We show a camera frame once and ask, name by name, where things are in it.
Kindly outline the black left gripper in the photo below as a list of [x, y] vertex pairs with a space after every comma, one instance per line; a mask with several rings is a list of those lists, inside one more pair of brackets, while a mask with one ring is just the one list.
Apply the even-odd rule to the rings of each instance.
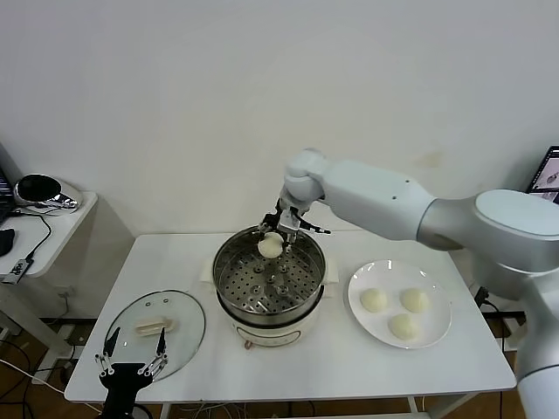
[[94, 356], [100, 369], [100, 382], [107, 389], [107, 397], [100, 418], [132, 418], [136, 396], [140, 390], [151, 384], [151, 375], [159, 375], [168, 364], [166, 353], [166, 330], [163, 327], [157, 342], [155, 357], [142, 364], [113, 364], [116, 343], [120, 334], [117, 327], [105, 339], [100, 354]]

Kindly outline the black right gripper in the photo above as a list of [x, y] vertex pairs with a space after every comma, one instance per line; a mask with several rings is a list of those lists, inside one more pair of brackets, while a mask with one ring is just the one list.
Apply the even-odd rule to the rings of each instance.
[[[304, 202], [279, 199], [275, 205], [275, 212], [266, 213], [263, 220], [259, 223], [259, 237], [263, 238], [268, 232], [276, 232], [279, 219], [282, 216], [287, 216], [289, 218], [295, 218], [295, 216], [303, 217], [305, 213], [306, 207], [304, 206]], [[283, 252], [289, 254], [297, 240], [297, 232], [283, 232], [282, 237], [284, 239], [282, 244]]]

